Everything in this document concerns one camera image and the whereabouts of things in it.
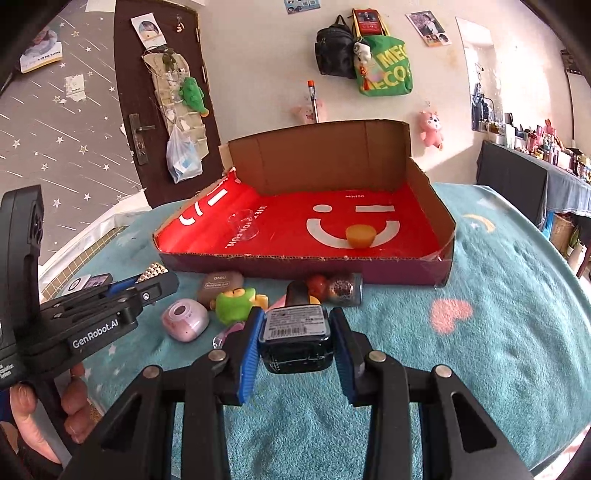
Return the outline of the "person's left hand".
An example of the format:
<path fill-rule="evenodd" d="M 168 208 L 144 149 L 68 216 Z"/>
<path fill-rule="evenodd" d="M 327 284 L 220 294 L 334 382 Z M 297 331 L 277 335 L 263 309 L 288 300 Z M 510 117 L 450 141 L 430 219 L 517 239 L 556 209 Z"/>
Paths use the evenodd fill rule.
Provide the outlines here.
<path fill-rule="evenodd" d="M 71 447 L 82 444 L 96 425 L 87 395 L 85 367 L 70 368 L 68 383 L 59 376 L 59 390 L 50 380 L 10 387 L 10 408 L 24 443 L 47 460 L 66 466 Z"/>

